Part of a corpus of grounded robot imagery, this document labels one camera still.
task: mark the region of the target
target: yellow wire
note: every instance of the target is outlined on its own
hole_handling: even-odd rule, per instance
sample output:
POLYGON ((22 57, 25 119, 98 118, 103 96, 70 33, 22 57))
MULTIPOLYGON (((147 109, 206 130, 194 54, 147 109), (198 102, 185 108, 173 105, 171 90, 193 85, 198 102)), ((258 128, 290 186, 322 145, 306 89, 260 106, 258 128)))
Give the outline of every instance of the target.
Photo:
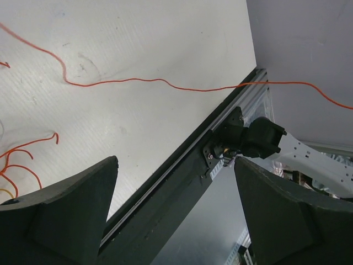
POLYGON ((11 196, 12 199, 15 198, 15 196, 11 192, 9 192, 7 189, 0 189, 0 191, 1 192, 7 192, 11 196))

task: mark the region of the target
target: white robotic arm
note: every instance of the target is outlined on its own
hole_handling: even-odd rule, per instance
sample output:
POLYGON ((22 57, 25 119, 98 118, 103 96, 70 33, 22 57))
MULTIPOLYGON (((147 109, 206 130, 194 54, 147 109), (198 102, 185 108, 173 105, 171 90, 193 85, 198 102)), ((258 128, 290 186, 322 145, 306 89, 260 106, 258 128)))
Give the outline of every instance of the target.
POLYGON ((282 136, 278 147, 281 151, 269 159, 304 173, 342 198, 353 198, 353 167, 306 146, 289 133, 282 136))

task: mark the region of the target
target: robotic arm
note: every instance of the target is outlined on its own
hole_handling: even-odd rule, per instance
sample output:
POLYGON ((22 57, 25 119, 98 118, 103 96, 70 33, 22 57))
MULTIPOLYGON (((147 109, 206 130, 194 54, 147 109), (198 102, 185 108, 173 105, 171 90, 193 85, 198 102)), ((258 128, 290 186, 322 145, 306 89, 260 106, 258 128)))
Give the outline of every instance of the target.
POLYGON ((269 158, 310 176, 341 198, 353 198, 353 167, 306 146, 265 117, 257 118, 248 128, 243 122, 227 123, 215 136, 211 148, 215 157, 230 154, 231 158, 236 153, 269 158))

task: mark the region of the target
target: white table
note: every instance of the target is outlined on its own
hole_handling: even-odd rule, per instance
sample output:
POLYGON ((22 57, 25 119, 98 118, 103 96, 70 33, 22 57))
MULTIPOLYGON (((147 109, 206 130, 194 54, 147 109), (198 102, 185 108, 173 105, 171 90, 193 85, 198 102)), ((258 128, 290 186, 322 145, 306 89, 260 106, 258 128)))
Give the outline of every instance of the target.
MULTIPOLYGON (((239 84, 256 64, 245 0, 12 0, 1 3, 0 21, 60 56, 75 82, 165 78, 208 89, 239 84)), ((58 146, 51 141, 27 148, 33 161, 25 153, 12 157, 36 172, 44 187, 116 155, 120 168, 109 216, 231 92, 141 82, 70 86, 57 61, 3 31, 0 61, 11 65, 0 68, 1 153, 58 132, 58 146)), ((20 195, 38 189, 22 169, 7 175, 20 195)), ((3 179, 0 188, 12 190, 3 179)))

